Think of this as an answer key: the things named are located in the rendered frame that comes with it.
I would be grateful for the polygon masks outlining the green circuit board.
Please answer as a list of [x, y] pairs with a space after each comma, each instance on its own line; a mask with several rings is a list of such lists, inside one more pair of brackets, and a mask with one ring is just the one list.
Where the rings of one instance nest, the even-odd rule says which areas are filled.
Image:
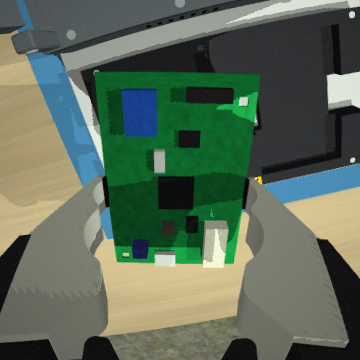
[[117, 262], [234, 264], [260, 75], [94, 74]]

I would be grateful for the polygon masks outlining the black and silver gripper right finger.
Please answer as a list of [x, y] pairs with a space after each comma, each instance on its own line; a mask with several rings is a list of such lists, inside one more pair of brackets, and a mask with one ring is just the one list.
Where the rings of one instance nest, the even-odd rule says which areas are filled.
[[254, 177], [245, 179], [242, 209], [254, 257], [236, 326], [256, 344], [257, 359], [360, 360], [357, 274]]

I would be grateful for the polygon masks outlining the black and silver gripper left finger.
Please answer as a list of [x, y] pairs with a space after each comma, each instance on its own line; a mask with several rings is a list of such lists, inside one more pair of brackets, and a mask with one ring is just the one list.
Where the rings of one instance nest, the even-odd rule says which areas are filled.
[[98, 175], [0, 256], [0, 360], [82, 359], [85, 341], [107, 328], [93, 256], [106, 207], [107, 177]]

